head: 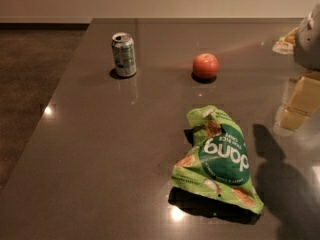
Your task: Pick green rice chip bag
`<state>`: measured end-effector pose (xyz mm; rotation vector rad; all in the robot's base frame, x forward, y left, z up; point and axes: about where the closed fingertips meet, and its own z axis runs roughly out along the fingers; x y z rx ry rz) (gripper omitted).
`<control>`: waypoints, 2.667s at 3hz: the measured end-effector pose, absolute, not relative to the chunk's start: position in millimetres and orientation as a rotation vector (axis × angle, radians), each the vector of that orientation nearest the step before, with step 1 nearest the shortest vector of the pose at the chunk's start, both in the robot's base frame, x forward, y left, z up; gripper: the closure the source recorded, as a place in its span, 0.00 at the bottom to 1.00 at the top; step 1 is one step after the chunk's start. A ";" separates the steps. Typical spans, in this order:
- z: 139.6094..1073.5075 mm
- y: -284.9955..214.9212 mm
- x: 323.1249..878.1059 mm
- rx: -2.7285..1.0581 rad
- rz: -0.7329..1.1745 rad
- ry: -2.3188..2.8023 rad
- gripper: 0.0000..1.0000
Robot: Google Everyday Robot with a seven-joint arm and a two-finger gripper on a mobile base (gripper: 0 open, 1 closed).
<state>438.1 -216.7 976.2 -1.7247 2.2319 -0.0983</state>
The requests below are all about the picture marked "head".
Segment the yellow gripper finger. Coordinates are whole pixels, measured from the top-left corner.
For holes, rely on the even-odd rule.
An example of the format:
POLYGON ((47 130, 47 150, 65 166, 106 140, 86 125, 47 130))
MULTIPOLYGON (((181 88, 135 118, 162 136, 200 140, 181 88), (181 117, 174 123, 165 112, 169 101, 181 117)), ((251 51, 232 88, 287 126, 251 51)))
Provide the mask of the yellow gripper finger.
POLYGON ((308 72, 299 79, 290 79, 278 110, 278 126, 295 131, 319 108, 320 72, 308 72))

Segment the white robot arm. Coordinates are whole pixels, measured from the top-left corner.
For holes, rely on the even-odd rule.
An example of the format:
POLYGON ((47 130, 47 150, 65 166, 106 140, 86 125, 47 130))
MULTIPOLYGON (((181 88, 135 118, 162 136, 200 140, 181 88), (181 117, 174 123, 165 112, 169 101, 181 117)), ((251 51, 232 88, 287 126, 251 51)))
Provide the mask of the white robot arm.
POLYGON ((276 115, 276 126, 286 134, 299 129, 320 108, 320 4, 304 18, 294 35, 294 61, 307 70, 298 79, 290 79, 276 115))

